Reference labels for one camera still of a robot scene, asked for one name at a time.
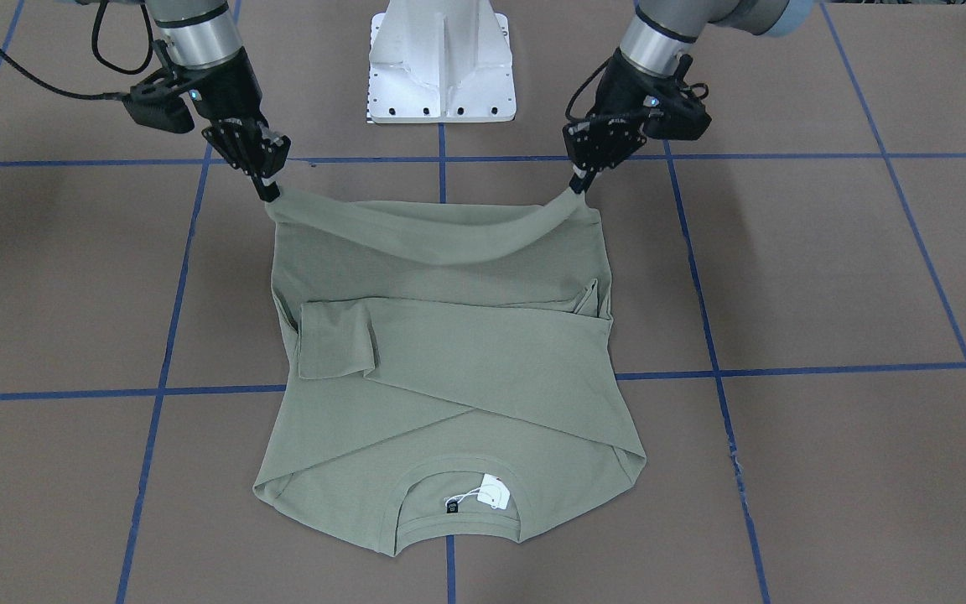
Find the olive green long-sleeve shirt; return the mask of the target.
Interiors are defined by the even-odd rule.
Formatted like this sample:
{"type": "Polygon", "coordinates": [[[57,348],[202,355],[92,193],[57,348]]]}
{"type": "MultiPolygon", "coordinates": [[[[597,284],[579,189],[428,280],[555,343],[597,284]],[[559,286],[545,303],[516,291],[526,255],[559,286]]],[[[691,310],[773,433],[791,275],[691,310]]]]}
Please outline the olive green long-sleeve shirt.
{"type": "Polygon", "coordinates": [[[288,377],[253,493],[394,557],[536,538],[632,489],[647,453],[609,353],[600,213],[283,189],[271,292],[288,377]],[[484,474],[512,493],[476,500],[484,474]]]}

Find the white paper price tag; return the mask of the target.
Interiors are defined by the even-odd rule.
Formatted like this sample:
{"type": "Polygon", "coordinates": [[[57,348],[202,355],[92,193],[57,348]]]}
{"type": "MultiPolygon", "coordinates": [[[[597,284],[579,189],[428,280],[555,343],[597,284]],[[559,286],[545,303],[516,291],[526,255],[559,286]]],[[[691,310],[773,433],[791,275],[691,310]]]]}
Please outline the white paper price tag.
{"type": "Polygon", "coordinates": [[[512,493],[505,482],[498,476],[484,474],[480,479],[479,488],[475,491],[476,500],[498,511],[506,511],[512,493]]]}

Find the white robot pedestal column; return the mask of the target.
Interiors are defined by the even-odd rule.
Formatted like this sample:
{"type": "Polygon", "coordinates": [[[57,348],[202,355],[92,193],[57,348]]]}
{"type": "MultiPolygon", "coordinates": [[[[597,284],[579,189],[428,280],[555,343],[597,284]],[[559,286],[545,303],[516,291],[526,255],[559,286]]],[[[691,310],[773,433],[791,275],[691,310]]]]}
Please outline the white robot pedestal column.
{"type": "Polygon", "coordinates": [[[369,34],[368,122],[515,119],[509,20],[490,1],[391,1],[369,34]]]}

